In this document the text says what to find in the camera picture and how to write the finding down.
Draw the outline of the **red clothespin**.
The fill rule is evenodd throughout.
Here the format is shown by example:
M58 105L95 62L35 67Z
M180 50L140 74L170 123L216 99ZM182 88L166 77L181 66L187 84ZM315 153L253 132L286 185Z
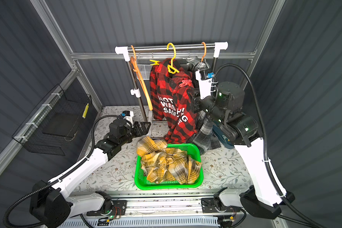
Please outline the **red clothespin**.
M181 83L179 84L179 87L185 87L185 86L193 86L192 80L191 79L182 80Z

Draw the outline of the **red black plaid shirt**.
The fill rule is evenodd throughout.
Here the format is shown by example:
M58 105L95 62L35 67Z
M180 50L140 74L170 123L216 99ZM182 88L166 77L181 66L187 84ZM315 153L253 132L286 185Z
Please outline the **red black plaid shirt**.
M158 66L152 67L150 98L154 118L167 120L169 130L164 139L168 143L181 144L197 133L195 123L197 114L192 112L191 107L194 85L179 87L182 80L192 80L192 72L186 71L178 61L174 60L173 64L179 73L170 74L167 68L170 60L165 59Z

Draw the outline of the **yellow plaid long-sleeve shirt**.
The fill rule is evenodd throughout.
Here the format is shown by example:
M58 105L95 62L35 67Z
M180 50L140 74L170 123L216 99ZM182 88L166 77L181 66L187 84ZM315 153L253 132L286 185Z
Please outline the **yellow plaid long-sleeve shirt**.
M141 170L151 183L177 181L179 184L194 184L200 176L202 163L186 151L168 147L165 140L143 137L137 142L136 152L141 159Z

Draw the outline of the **yellow plastic hanger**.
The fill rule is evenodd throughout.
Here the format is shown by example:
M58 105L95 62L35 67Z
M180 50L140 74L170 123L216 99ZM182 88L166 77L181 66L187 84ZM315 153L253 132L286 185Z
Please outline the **yellow plastic hanger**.
M170 47L172 47L173 49L173 57L171 58L170 63L168 64L167 68L170 74L176 74L176 73L179 73L179 70L174 66L173 63L174 63L174 60L176 59L177 52L176 52L176 48L174 44L172 43L167 44L166 50L169 50Z

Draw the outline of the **small yellow clothespin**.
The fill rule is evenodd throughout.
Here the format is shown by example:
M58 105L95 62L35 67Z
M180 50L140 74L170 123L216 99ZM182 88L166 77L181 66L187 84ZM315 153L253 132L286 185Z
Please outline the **small yellow clothespin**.
M150 64L151 66L158 66L160 64L160 61L158 61L158 60L150 59L149 61L151 62L151 64Z

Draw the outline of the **orange plastic hanger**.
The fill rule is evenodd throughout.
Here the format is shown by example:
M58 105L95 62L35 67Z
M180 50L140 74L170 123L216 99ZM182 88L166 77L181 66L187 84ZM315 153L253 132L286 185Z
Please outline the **orange plastic hanger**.
M147 100L148 107L149 107L150 111L152 111L153 110L153 105L152 105L152 102L151 102L151 99L150 99L147 87L145 85L144 79L142 77L141 71L140 71L140 69L138 67L138 64L137 64L137 61L136 61L136 52L135 52L135 49L134 49L133 45L131 45L131 48L132 48L132 51L133 51L133 54L134 54L133 57L130 57L130 61L131 61L131 64L133 66L133 71L136 73L137 79L140 82L141 88L142 88L142 90L144 92L144 95L146 97L146 100Z

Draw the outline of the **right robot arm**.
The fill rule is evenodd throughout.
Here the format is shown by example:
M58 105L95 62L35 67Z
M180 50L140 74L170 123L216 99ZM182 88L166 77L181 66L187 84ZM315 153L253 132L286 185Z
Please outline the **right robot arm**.
M223 189L214 195L217 210L240 208L256 218L282 218L311 228L321 225L297 210L292 202L295 196L280 183L268 156L267 133L258 101L255 107L258 119L244 114L242 106L245 91L236 83L216 82L220 68L195 72L199 91L193 96L194 112L203 111L220 129L242 157L250 174L252 185L239 192Z

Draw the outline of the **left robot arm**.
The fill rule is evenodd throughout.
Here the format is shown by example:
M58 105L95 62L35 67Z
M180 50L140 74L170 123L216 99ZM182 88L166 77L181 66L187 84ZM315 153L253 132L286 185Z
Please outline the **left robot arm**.
M10 214L22 202L30 199L29 212L38 223L28 224L28 228L45 225L57 228L68 218L81 216L89 211L99 212L102 216L119 213L112 197L103 191L89 195L71 197L73 190L93 171L105 165L117 155L124 144L131 143L134 138L147 135L151 122L132 122L132 115L114 115L115 120L109 125L109 133L104 139L95 142L91 138L90 152L69 169L49 181L37 182L30 193L15 201L3 216L3 224L7 228L15 228L10 222Z

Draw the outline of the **grey plaid long-sleeve shirt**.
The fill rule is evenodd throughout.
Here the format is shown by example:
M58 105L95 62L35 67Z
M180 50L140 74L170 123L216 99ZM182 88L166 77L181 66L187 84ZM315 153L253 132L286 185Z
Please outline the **grey plaid long-sleeve shirt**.
M192 83L194 88L199 91L199 82L196 79L195 72L207 69L210 65L206 62L202 62L198 58L189 59L188 63L191 64L191 72L193 73ZM212 121L208 116L206 116L205 112L198 112L195 123L197 133L193 135L187 143L196 145L199 149L200 155L205 154L209 150L221 148L219 139L212 131Z

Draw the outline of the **brown orange hanger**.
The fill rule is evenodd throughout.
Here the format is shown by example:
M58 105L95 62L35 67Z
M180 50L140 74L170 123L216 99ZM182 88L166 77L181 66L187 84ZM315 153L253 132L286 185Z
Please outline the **brown orange hanger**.
M203 47L204 47L204 53L203 53L203 56L201 57L201 62L203 62L204 61L204 58L206 57L206 54L207 54L207 45L206 45L206 43L205 42L202 42L201 43L202 45L203 45Z

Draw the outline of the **dark teal plastic bin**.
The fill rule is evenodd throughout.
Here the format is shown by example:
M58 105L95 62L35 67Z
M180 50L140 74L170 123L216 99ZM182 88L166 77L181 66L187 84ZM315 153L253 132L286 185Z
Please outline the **dark teal plastic bin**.
M224 133L221 131L221 129L217 126L212 127L213 133L217 136L219 141L224 145L227 149L234 149L234 145L231 143L231 141L224 135Z

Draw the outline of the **green perforated plastic tray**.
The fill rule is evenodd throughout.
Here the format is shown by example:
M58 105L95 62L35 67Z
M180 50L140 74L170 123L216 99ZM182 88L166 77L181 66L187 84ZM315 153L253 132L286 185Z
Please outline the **green perforated plastic tray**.
M192 159L201 162L200 151L198 147L192 143L183 144L168 144L168 148L178 148L182 151L186 151ZM164 181L160 184L151 183L146 179L143 170L141 169L141 157L137 157L136 170L135 170L135 185L140 190L162 190L162 189L188 189L197 188L201 186L204 181L203 169L200 169L199 177L193 184L179 184L177 181Z

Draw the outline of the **steel clothes rack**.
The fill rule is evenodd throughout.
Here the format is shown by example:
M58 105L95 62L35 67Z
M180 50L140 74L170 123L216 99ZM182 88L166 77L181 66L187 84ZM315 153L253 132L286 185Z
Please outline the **steel clothes rack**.
M213 63L215 64L217 59L219 58L220 52L222 50L226 50L229 46L228 42L215 42L206 44L207 50L213 49ZM186 44L186 45L174 45L176 48L176 58L187 58L190 57L192 54L190 51L193 50L204 50L203 45L200 44ZM167 45L163 46L147 46L147 47L134 47L136 52L136 58L144 58L144 59L167 59L173 57L173 49L172 47L169 48L169 50L166 50ZM133 57L133 51L131 47L127 46L121 46L121 47L115 47L115 52L118 55L122 55L125 62L127 63L128 67L128 73L130 74L131 80L133 82L134 88L131 89L131 95L135 96L138 99L139 107L141 109L142 117L145 121L148 121L150 119L149 116L147 116L144 105L141 99L141 92L138 87L137 83L137 76L133 72L133 66L130 61L130 57Z

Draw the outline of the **floral table mat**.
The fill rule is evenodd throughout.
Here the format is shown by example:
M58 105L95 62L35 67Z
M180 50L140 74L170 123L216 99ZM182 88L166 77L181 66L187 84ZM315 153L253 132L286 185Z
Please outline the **floral table mat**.
M136 143L122 146L115 158L86 177L75 189L76 192L141 193L135 184ZM217 192L222 188L246 189L252 184L250 174L241 156L235 149L224 146L209 150L201 156L204 173L203 183L197 188L176 189L176 192Z

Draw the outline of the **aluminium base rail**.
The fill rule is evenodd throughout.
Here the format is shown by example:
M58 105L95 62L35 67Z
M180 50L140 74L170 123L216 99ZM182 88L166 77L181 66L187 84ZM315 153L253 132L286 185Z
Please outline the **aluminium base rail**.
M170 189L109 192L117 209L68 218L63 228L276 228L278 220L255 218L247 210L214 208L216 190Z

